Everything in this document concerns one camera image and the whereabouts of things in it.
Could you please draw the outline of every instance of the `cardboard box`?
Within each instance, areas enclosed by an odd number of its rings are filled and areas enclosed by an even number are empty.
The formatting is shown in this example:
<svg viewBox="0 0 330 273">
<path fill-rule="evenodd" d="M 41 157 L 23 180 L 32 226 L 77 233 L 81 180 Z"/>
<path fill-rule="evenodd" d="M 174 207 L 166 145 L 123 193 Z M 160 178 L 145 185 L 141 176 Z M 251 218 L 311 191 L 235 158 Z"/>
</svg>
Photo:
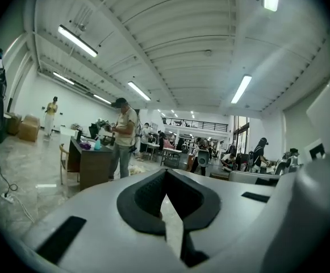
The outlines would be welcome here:
<svg viewBox="0 0 330 273">
<path fill-rule="evenodd" d="M 30 142 L 37 140 L 40 130 L 40 120 L 37 117 L 27 115 L 23 122 L 19 125 L 17 137 Z"/>
<path fill-rule="evenodd" d="M 22 116 L 15 113 L 7 113 L 11 118 L 7 120 L 7 133 L 16 135 L 19 131 L 19 125 L 22 121 Z"/>
</svg>

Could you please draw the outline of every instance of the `railing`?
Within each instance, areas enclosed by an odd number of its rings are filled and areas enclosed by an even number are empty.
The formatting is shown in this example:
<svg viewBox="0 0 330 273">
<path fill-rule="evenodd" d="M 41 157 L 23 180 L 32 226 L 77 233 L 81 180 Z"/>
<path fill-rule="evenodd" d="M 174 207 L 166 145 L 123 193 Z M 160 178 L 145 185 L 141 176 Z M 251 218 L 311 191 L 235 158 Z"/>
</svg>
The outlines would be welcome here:
<svg viewBox="0 0 330 273">
<path fill-rule="evenodd" d="M 225 123 L 214 123 L 205 121 L 191 121 L 189 119 L 178 118 L 162 118 L 162 122 L 165 125 L 193 127 L 196 129 L 215 130 L 215 131 L 228 131 L 228 125 Z"/>
</svg>

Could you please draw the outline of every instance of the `baseball cap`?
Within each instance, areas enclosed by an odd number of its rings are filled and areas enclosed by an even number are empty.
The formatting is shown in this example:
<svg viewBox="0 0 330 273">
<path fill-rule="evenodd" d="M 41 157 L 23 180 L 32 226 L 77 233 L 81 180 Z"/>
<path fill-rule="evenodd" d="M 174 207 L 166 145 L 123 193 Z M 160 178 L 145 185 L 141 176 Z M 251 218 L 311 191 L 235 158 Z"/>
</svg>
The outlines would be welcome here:
<svg viewBox="0 0 330 273">
<path fill-rule="evenodd" d="M 265 142 L 266 144 L 268 144 L 268 142 L 267 142 L 267 139 L 266 138 L 261 138 L 261 140 L 260 141 L 262 141 L 262 142 Z"/>
<path fill-rule="evenodd" d="M 116 107 L 116 108 L 120 108 L 122 106 L 122 104 L 124 104 L 124 103 L 128 103 L 127 100 L 120 97 L 120 98 L 117 98 L 117 100 L 115 102 L 112 102 L 111 106 Z"/>
</svg>

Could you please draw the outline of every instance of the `gray pants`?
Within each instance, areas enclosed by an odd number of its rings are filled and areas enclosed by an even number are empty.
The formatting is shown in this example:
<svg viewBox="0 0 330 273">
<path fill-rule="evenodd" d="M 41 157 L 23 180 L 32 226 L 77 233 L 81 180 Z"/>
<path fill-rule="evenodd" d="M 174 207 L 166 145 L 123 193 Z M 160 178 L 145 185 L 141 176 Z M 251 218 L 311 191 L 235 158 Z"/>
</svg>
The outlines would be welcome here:
<svg viewBox="0 0 330 273">
<path fill-rule="evenodd" d="M 120 177 L 125 178 L 129 176 L 128 172 L 128 164 L 130 163 L 131 154 L 130 148 L 127 146 L 120 146 L 116 143 L 114 143 L 113 148 L 113 158 L 110 165 L 110 174 L 109 179 L 114 178 L 114 172 L 118 167 L 118 161 L 119 161 L 119 170 L 120 170 Z"/>
</svg>

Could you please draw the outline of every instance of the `man wearing black cap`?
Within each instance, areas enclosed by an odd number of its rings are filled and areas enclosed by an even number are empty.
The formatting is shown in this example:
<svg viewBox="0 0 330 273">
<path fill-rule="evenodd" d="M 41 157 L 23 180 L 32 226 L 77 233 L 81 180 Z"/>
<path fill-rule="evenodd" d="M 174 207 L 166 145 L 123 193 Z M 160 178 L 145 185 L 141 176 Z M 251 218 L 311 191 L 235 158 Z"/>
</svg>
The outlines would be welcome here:
<svg viewBox="0 0 330 273">
<path fill-rule="evenodd" d="M 118 98 L 113 102 L 112 107 L 120 110 L 115 127 L 111 128 L 115 132 L 115 142 L 113 148 L 113 158 L 110 167 L 109 180 L 113 180 L 114 172 L 119 162 L 120 177 L 129 175 L 128 164 L 131 158 L 131 147 L 135 144 L 135 126 L 137 125 L 137 114 L 124 98 Z"/>
<path fill-rule="evenodd" d="M 264 162 L 267 166 L 269 166 L 269 161 L 263 156 L 265 146 L 268 144 L 266 138 L 261 138 L 258 142 L 257 147 L 254 149 L 253 152 L 253 173 L 259 173 L 261 169 L 261 162 Z"/>
</svg>

